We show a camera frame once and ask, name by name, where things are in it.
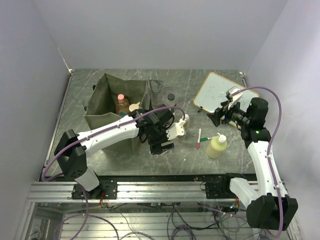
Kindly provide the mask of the orange bottle pink cap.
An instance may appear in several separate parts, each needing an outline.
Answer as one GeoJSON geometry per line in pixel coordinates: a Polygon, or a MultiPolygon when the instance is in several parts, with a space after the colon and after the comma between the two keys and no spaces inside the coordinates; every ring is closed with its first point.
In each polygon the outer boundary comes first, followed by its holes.
{"type": "Polygon", "coordinates": [[[129,106],[130,104],[126,97],[123,94],[119,94],[116,100],[116,114],[121,117],[126,116],[130,112],[129,106]]]}

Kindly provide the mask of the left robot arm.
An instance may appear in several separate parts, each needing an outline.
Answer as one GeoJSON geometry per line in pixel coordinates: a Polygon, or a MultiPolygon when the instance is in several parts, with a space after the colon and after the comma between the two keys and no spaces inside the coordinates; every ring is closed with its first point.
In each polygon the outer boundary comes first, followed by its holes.
{"type": "Polygon", "coordinates": [[[135,110],[118,121],[82,133],[69,129],[60,138],[54,156],[64,178],[76,181],[84,187],[89,198],[96,199],[102,193],[102,186],[96,173],[88,168],[87,158],[99,150],[136,137],[148,143],[152,155],[160,155],[174,147],[167,135],[167,124],[173,118],[171,108],[162,106],[150,111],[135,110]]]}

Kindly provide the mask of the green bottle beige cap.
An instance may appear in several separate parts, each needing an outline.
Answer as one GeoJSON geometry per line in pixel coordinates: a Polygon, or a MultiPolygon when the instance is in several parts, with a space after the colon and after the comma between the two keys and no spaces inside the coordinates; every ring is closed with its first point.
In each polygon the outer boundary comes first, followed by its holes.
{"type": "Polygon", "coordinates": [[[129,116],[134,116],[134,115],[136,115],[136,114],[137,114],[137,110],[138,110],[139,108],[140,108],[140,102],[130,104],[130,105],[129,105],[129,108],[128,108],[128,110],[129,110],[128,115],[129,115],[129,116]]]}

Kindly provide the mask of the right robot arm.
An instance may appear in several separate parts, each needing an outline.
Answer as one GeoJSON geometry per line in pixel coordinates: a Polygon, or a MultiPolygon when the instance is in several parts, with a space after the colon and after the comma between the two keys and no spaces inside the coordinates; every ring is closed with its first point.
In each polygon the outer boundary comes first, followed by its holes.
{"type": "Polygon", "coordinates": [[[220,186],[226,198],[236,195],[246,208],[246,219],[251,228],[285,231],[298,210],[298,202],[289,197],[274,160],[270,132],[265,128],[269,104],[260,97],[251,99],[246,111],[240,103],[229,107],[224,101],[207,116],[218,127],[234,122],[240,127],[241,138],[254,164],[258,189],[240,173],[227,173],[220,186]]]}

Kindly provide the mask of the clear bottle with black label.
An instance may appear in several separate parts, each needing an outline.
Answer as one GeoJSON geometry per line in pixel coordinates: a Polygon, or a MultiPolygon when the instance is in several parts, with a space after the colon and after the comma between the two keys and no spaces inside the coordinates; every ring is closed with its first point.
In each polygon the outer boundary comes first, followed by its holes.
{"type": "Polygon", "coordinates": [[[177,98],[173,93],[169,93],[165,98],[165,103],[167,107],[177,106],[177,98]]]}

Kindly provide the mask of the olive canvas bag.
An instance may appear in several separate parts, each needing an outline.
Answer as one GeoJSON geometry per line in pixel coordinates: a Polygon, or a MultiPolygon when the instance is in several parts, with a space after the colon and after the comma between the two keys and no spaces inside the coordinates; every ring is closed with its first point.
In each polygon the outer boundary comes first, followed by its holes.
{"type": "Polygon", "coordinates": [[[95,85],[86,106],[84,119],[91,130],[121,119],[116,114],[119,94],[123,94],[130,104],[140,103],[143,109],[150,108],[152,92],[149,80],[123,80],[105,73],[95,85]]]}

